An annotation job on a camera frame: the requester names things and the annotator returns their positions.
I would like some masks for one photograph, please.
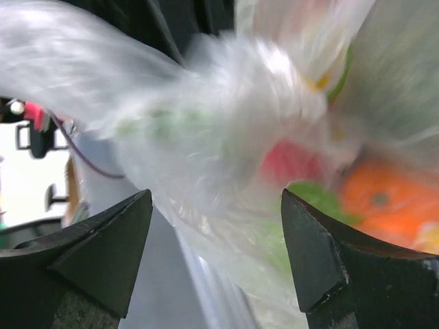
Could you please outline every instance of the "pink object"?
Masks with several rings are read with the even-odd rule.
[[[43,126],[45,112],[43,108],[30,101],[25,102],[25,119],[32,120],[36,130],[40,130]]]
[[[300,180],[321,182],[323,170],[324,162],[319,155],[289,141],[276,144],[261,166],[262,175],[281,187]]]

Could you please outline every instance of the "black stand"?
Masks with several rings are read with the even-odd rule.
[[[0,328],[116,329],[128,312],[151,214],[151,194],[143,191],[1,250]]]
[[[439,256],[362,234],[288,191],[282,222],[310,329],[439,328]]]

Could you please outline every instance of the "cable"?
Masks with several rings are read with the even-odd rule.
[[[71,137],[65,130],[64,126],[62,125],[61,121],[56,117],[56,115],[50,111],[46,111],[46,113],[51,117],[52,121],[55,123],[56,127],[61,131],[61,134],[64,136],[64,138],[67,141],[67,144],[69,147],[72,148],[72,150],[81,158],[82,161],[86,163],[92,170],[96,171],[98,174],[110,178],[112,180],[121,180],[122,178],[125,178],[124,175],[118,175],[114,173],[107,173],[106,171],[100,169],[95,164],[93,164],[76,146],[76,144],[72,141]]]

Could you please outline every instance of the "orange object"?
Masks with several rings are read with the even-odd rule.
[[[402,247],[415,248],[422,228],[439,224],[439,180],[381,160],[355,168],[340,201],[346,212],[364,218],[355,228]]]

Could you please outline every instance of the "white floor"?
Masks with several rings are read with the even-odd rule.
[[[57,143],[65,145],[62,136]],[[65,196],[64,168],[67,151],[49,152],[46,158],[35,160],[28,151],[17,151],[15,147],[15,125],[0,125],[1,208],[6,211],[4,224],[15,226],[35,219],[58,216],[64,212],[64,205],[55,205],[45,212],[45,191],[55,184],[57,195]]]

